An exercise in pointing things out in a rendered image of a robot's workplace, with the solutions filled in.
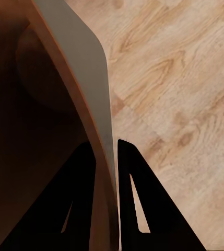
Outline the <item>trash can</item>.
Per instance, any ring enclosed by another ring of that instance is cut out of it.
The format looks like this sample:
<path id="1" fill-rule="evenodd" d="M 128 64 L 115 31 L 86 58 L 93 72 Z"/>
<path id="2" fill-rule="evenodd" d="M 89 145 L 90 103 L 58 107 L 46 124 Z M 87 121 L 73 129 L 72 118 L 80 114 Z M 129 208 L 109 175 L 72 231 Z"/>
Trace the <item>trash can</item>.
<path id="1" fill-rule="evenodd" d="M 96 158 L 89 251 L 119 251 L 104 49 L 64 0 L 0 0 L 0 245 L 88 141 Z"/>

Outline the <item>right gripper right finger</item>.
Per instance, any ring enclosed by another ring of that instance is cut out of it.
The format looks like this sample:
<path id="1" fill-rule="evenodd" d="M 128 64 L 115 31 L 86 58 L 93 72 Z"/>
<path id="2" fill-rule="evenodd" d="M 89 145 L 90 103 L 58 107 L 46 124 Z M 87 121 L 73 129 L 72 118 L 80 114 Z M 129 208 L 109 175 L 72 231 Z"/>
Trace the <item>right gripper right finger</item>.
<path id="1" fill-rule="evenodd" d="M 207 251 L 137 147 L 117 141 L 122 251 Z M 150 233 L 138 229 L 132 175 Z"/>

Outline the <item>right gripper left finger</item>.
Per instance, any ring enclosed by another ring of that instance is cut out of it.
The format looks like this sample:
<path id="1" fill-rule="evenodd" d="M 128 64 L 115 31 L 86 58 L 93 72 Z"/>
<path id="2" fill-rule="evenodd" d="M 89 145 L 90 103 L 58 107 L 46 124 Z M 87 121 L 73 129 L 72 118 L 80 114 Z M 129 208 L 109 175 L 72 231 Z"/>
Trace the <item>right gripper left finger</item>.
<path id="1" fill-rule="evenodd" d="M 88 141 L 76 147 L 0 251 L 89 251 L 95 173 L 96 158 Z"/>

